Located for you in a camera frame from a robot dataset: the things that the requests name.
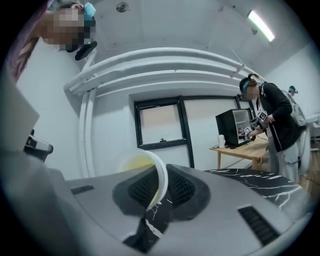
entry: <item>wooden table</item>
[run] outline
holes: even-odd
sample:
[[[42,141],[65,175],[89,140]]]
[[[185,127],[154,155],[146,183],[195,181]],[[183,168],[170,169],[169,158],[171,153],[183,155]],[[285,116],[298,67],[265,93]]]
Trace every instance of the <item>wooden table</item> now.
[[[210,150],[218,152],[218,169],[221,165],[221,154],[252,160],[252,169],[257,170],[259,160],[268,155],[266,148],[268,146],[267,136],[260,134],[255,138],[255,141],[250,141],[247,144],[241,145],[235,149],[230,148],[210,148]]]

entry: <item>backpack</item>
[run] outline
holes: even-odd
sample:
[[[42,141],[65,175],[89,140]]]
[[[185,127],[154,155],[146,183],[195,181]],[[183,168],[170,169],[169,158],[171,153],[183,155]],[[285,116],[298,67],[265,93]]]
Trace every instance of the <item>backpack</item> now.
[[[286,98],[289,100],[291,104],[291,107],[292,107],[291,116],[293,117],[295,123],[298,125],[298,127],[306,127],[307,120],[299,104],[295,102],[294,98],[290,95],[289,92],[285,90],[281,90],[281,91],[283,92],[283,94],[286,96]],[[261,93],[266,97],[264,93],[264,84],[262,84]]]

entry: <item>black window frame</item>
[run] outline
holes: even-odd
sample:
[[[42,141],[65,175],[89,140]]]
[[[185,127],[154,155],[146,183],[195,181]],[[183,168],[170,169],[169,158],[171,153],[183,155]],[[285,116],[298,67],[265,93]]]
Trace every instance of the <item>black window frame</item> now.
[[[224,95],[194,95],[194,96],[180,95],[177,97],[135,101],[134,102],[134,120],[135,120],[135,134],[136,134],[137,147],[143,150],[157,150],[157,149],[165,149],[165,148],[186,145],[188,150],[189,165],[191,168],[195,168],[192,140],[191,140],[188,116],[187,116],[187,111],[185,106],[185,101],[187,100],[188,101],[189,100],[234,100],[238,109],[241,109],[240,102],[237,96],[224,96]],[[171,105],[177,105],[177,108],[178,108],[182,139],[156,142],[156,143],[143,145],[140,110],[171,106]]]
[[[140,111],[165,107],[165,106],[174,106],[177,105],[178,113],[179,113],[179,121],[181,127],[181,139],[164,141],[164,142],[156,142],[150,144],[143,144],[142,140],[142,131],[141,131],[141,120],[140,120]],[[186,129],[185,123],[183,122],[183,114],[179,101],[179,97],[170,97],[170,98],[159,98],[159,99],[149,99],[144,101],[135,101],[134,102],[134,110],[135,110],[135,132],[136,132],[136,145],[138,148],[143,150],[157,150],[164,149],[169,147],[181,146],[187,144],[186,137]]]

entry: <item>ceiling fixture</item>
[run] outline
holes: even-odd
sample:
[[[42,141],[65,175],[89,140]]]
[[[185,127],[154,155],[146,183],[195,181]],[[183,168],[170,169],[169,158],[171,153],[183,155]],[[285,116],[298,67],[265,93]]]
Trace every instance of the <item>ceiling fixture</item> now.
[[[115,9],[119,12],[119,13],[124,13],[128,10],[129,5],[126,2],[121,2],[118,3],[115,7]]]
[[[275,35],[272,33],[267,24],[259,17],[259,15],[255,11],[251,10],[248,14],[248,18],[252,20],[254,24],[257,25],[257,27],[264,33],[264,35],[268,38],[270,42],[273,39],[275,39]]]

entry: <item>ceiling light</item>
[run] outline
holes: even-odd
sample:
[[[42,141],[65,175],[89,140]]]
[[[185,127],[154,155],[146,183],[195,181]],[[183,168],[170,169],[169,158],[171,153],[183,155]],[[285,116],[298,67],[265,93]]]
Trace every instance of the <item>ceiling light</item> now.
[[[275,35],[272,33],[270,28],[268,28],[267,24],[259,17],[259,15],[255,11],[250,11],[248,14],[248,18],[253,21],[254,24],[264,33],[264,35],[271,42],[275,39]]]

